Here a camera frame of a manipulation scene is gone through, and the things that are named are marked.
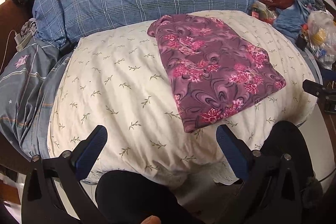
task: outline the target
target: purple floral cloth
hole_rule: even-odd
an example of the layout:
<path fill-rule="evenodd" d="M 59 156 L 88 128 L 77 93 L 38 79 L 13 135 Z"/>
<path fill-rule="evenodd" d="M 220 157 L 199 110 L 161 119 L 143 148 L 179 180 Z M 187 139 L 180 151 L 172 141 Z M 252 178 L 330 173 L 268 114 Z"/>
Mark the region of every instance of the purple floral cloth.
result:
<path fill-rule="evenodd" d="M 163 16 L 147 34 L 157 40 L 185 132 L 237 114 L 286 85 L 267 52 L 220 19 Z"/>

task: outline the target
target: gray blanket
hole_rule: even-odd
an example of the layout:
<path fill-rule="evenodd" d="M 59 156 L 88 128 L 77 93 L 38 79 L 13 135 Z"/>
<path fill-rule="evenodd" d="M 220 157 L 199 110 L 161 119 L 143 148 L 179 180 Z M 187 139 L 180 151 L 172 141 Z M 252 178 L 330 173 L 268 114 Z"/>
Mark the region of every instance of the gray blanket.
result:
<path fill-rule="evenodd" d="M 0 132 L 25 158 L 49 158 L 49 118 L 71 54 L 32 38 L 0 75 Z"/>

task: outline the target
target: finger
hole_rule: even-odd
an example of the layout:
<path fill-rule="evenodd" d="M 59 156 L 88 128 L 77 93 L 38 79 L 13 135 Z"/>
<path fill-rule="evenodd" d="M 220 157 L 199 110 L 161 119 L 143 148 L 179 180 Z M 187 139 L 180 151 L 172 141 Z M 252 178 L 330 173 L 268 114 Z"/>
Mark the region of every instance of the finger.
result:
<path fill-rule="evenodd" d="M 161 220 L 157 216 L 150 216 L 142 221 L 141 224 L 161 224 Z"/>

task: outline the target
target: charger cable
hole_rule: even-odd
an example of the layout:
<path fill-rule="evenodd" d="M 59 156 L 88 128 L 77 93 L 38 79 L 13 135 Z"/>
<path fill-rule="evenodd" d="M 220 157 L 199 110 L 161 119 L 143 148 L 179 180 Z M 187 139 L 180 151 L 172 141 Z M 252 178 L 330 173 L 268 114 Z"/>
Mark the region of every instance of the charger cable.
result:
<path fill-rule="evenodd" d="M 16 31 L 14 31 L 14 30 L 11 30 L 10 33 L 9 33 L 9 35 L 8 35 L 7 43 L 6 43 L 5 55 L 3 56 L 3 61 L 2 61 L 2 65 L 1 65 L 0 71 L 2 71 L 3 64 L 5 63 L 5 58 L 6 58 L 7 48 L 8 48 L 8 41 L 9 41 L 9 37 L 11 36 L 12 32 L 15 32 L 15 34 L 17 35 Z"/>

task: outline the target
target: clear plastic bag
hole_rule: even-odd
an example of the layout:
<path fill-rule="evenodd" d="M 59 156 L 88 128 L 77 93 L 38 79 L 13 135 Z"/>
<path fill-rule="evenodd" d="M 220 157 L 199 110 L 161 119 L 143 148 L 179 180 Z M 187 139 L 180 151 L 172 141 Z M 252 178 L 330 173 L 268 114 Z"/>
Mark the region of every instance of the clear plastic bag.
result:
<path fill-rule="evenodd" d="M 256 11 L 258 11 L 258 19 L 269 24 L 273 24 L 274 20 L 278 17 L 276 12 L 270 11 L 264 3 L 255 1 L 252 5 Z"/>
<path fill-rule="evenodd" d="M 323 11 L 311 12 L 308 18 L 310 51 L 326 69 L 336 61 L 336 24 L 334 17 Z"/>

